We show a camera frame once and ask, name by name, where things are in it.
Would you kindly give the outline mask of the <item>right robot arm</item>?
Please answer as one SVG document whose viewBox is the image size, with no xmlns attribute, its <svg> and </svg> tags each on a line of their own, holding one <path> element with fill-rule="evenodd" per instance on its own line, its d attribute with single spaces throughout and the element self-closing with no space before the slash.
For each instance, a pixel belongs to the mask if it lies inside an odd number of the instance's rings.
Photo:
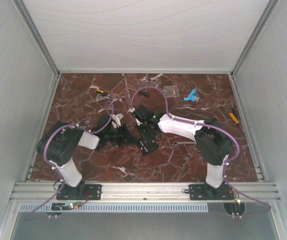
<svg viewBox="0 0 287 240">
<path fill-rule="evenodd" d="M 232 149 L 232 141 L 220 131 L 216 119 L 193 121 L 172 114 L 154 114 L 144 105 L 130 109 L 137 124 L 144 129 L 152 127 L 158 133 L 174 134 L 196 143 L 203 159 L 207 162 L 205 183 L 200 190 L 191 190 L 204 198 L 216 199 L 223 191 L 224 163 Z"/>
</svg>

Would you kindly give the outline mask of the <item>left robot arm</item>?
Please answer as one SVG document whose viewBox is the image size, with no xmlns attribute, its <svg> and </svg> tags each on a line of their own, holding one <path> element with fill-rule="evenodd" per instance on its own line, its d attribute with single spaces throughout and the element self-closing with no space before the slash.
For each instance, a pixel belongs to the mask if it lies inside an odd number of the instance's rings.
<svg viewBox="0 0 287 240">
<path fill-rule="evenodd" d="M 95 128 L 90 131 L 59 120 L 42 137 L 36 151 L 45 157 L 46 162 L 58 173 L 68 193 L 75 199 L 86 194 L 82 174 L 78 171 L 73 155 L 77 147 L 101 150 L 107 143 L 117 146 L 136 145 L 139 140 L 131 134 L 127 126 L 118 122 L 116 115 L 102 115 Z"/>
</svg>

